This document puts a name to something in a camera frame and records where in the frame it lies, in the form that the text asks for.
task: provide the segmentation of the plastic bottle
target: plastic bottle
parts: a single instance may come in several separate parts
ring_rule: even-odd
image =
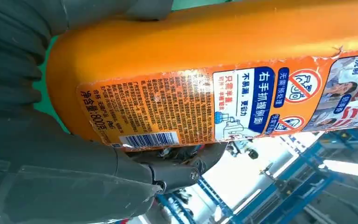
[[[47,84],[71,132],[127,151],[357,127],[358,0],[107,20],[59,38]]]

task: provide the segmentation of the green surface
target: green surface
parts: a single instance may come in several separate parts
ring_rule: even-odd
[[[184,8],[192,8],[197,6],[203,6],[203,5],[210,5],[210,4],[217,4],[226,2],[227,0],[174,0],[173,3],[173,10],[179,10]],[[55,112],[53,106],[51,105],[50,98],[48,97],[47,93],[47,87],[46,87],[46,62],[48,60],[48,56],[50,54],[50,49],[53,46],[54,42],[56,41],[56,37],[53,38],[51,41],[50,47],[46,52],[46,61],[43,65],[41,65],[39,68],[43,73],[42,80],[40,82],[34,83],[34,88],[38,89],[42,93],[42,101],[40,103],[37,103],[34,105],[34,108],[45,112],[51,116],[53,116],[61,125],[61,127],[68,132],[67,128],[64,126],[64,124],[61,122],[60,118],[58,117],[57,113]]]

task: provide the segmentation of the metal bolt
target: metal bolt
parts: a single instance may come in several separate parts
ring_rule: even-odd
[[[194,170],[193,172],[191,172],[190,178],[191,178],[192,180],[198,180],[198,178],[199,178],[198,170]]]

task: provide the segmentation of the barcode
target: barcode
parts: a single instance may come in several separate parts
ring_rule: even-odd
[[[120,141],[123,143],[123,147],[134,148],[179,144],[176,132],[120,136]]]

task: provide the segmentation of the orange bottle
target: orange bottle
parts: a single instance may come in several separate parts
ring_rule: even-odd
[[[358,0],[261,0],[61,36],[66,127],[127,151],[358,126]]]

